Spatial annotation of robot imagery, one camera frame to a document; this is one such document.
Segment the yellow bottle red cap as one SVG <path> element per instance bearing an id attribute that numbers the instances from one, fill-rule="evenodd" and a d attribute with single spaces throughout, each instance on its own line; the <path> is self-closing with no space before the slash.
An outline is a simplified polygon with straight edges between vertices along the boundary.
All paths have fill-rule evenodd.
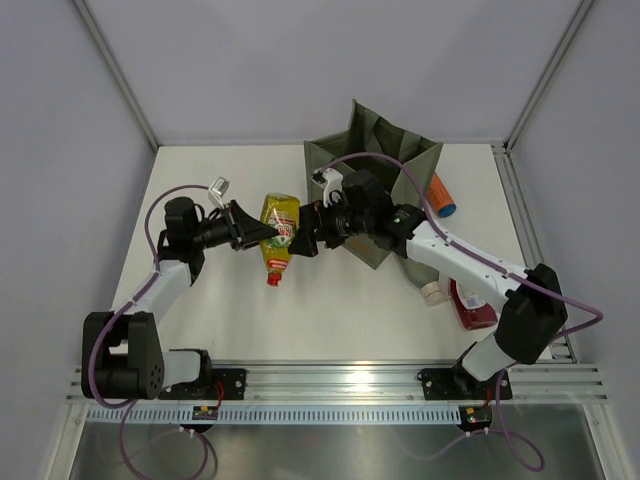
<path id="1" fill-rule="evenodd" d="M 277 231 L 275 236 L 260 242 L 269 286 L 280 284 L 292 259 L 288 248 L 298 231 L 299 208 L 299 199 L 291 195 L 269 193 L 265 197 L 260 221 Z"/>

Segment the green bottle beige cap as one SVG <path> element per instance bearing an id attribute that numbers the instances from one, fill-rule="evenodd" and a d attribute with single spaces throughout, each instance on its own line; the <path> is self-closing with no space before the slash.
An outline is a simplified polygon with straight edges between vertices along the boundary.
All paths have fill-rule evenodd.
<path id="1" fill-rule="evenodd" d="M 419 291 L 427 306 L 435 306 L 449 299 L 439 283 L 439 272 L 411 259 L 397 258 L 407 280 Z"/>

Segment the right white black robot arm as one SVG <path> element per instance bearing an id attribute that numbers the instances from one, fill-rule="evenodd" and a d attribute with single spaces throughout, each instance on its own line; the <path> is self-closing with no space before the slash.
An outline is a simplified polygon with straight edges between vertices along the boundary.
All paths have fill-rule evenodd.
<path id="1" fill-rule="evenodd" d="M 300 208 L 290 254 L 315 257 L 320 244 L 334 249 L 366 235 L 379 248 L 461 283 L 496 312 L 496 330 L 472 344 L 453 368 L 453 385 L 461 395 L 478 395 L 516 363 L 534 364 L 566 322 L 558 278 L 546 265 L 519 267 L 446 233 L 426 211 L 394 203 L 368 170 L 342 175 L 318 169 L 312 180 L 323 196 Z"/>

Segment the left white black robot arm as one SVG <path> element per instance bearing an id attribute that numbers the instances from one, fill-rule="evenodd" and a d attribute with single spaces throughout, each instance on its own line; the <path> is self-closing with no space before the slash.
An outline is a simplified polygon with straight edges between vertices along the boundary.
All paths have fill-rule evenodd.
<path id="1" fill-rule="evenodd" d="M 213 391 L 209 353 L 163 349 L 158 325 L 199 278 L 206 250 L 221 245 L 248 250 L 277 234 L 236 201 L 206 215 L 191 198 L 177 197 L 165 203 L 164 222 L 153 246 L 152 270 L 139 290 L 121 307 L 92 312 L 84 320 L 82 392 L 106 408 L 155 399 L 167 389 L 196 399 Z"/>

